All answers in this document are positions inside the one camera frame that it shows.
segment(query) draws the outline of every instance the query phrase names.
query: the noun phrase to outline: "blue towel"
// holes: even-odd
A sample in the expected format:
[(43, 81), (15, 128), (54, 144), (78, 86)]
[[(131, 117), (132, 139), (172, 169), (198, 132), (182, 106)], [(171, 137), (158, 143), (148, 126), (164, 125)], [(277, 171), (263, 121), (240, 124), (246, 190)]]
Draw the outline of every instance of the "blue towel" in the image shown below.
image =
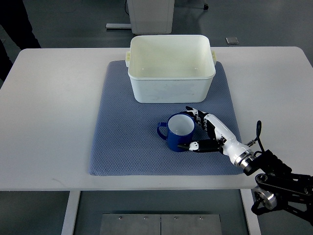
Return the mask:
[[(108, 65), (90, 154), (89, 174), (109, 175), (235, 175), (229, 157), (219, 152), (173, 152), (157, 134), (157, 124), (188, 105), (214, 114), (241, 141), (227, 78), (216, 63), (208, 95), (203, 102), (142, 104), (135, 100), (125, 61)], [(196, 127), (194, 140), (207, 139)]]

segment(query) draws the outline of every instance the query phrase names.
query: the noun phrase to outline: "table leg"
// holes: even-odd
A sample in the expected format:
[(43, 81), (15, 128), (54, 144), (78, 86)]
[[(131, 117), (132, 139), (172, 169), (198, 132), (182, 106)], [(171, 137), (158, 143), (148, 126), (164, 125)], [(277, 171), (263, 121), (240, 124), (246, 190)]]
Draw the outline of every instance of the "table leg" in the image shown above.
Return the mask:
[(249, 234), (261, 235), (258, 217), (251, 211), (251, 207), (254, 203), (252, 192), (250, 189), (241, 189), (240, 193), (241, 193), (241, 198), (243, 200), (243, 205), (245, 209), (246, 223), (248, 225)]
[(73, 235), (80, 191), (70, 191), (61, 235)]

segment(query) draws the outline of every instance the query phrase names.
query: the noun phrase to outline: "robotic hand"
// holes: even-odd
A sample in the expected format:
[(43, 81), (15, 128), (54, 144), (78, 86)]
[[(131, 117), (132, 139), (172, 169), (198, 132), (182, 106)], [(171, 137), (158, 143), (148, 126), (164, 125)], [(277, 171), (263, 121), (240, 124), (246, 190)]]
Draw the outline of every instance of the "robotic hand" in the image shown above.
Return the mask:
[[(251, 210), (256, 215), (271, 211), (285, 210), (313, 225), (313, 177), (291, 173), (292, 169), (280, 159), (265, 151), (261, 141), (261, 121), (257, 123), (257, 137), (248, 144), (237, 141), (235, 135), (212, 114), (186, 107), (186, 113), (207, 132), (210, 139), (181, 144), (179, 147), (194, 152), (220, 151), (228, 155), (230, 161), (244, 170), (248, 176), (258, 169), (264, 173), (255, 177), (256, 186), (253, 191), (256, 202)], [(253, 153), (250, 147), (258, 141), (261, 151)], [(307, 210), (301, 211), (292, 207), (288, 202), (306, 204)]]
[(244, 169), (246, 175), (251, 175), (257, 168), (251, 166), (255, 159), (253, 152), (248, 145), (237, 141), (236, 136), (213, 114), (186, 106), (186, 113), (193, 117), (195, 122), (207, 132), (209, 140), (195, 141), (190, 144), (182, 144), (179, 147), (194, 152), (220, 151), (228, 155), (231, 163)]

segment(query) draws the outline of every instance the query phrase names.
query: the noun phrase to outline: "person's leg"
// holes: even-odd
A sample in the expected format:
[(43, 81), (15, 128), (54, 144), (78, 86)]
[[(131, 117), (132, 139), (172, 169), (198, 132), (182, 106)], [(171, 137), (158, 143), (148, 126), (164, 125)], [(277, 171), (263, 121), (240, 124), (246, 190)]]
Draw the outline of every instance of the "person's leg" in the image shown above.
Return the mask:
[(35, 38), (22, 0), (1, 0), (0, 24), (13, 42), (21, 49), (41, 48)]
[(5, 48), (0, 40), (0, 79), (5, 81), (7, 75), (9, 74), (13, 64), (8, 57)]

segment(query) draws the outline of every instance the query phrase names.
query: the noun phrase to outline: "white table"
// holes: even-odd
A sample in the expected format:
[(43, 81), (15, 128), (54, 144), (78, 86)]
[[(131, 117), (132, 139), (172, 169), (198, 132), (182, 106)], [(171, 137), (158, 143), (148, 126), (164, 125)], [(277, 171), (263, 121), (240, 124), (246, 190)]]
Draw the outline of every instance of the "white table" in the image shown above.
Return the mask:
[[(294, 173), (312, 175), (313, 68), (303, 51), (297, 47), (212, 49), (224, 66), (243, 142), (255, 138), (256, 122), (261, 120), (264, 148)], [(256, 185), (256, 173), (249, 177), (88, 174), (106, 68), (110, 61), (124, 60), (128, 50), (26, 49), (0, 89), (0, 190), (70, 190), (63, 234), (73, 229), (81, 190)]]

